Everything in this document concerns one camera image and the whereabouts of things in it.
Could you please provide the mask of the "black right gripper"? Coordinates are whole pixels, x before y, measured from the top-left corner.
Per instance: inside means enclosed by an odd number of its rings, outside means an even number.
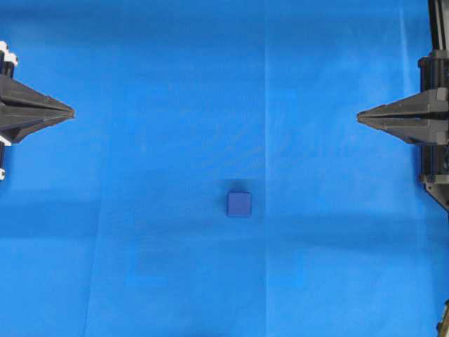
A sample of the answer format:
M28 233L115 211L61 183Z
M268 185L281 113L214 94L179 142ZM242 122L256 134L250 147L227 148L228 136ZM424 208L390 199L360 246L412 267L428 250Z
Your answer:
M421 93L360 112L357 122L405 143L423 145L420 181L425 191L448 210L448 121L388 118L439 116L448 112L448 58L442 58L442 52L432 51L419 60Z

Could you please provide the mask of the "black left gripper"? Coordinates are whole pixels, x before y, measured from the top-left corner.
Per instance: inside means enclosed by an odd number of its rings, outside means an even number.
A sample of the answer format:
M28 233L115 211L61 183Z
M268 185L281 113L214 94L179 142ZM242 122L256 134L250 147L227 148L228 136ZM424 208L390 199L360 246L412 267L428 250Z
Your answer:
M69 105L16 81L18 57L1 41L1 179L6 177L6 147L20 143L32 133L75 117Z

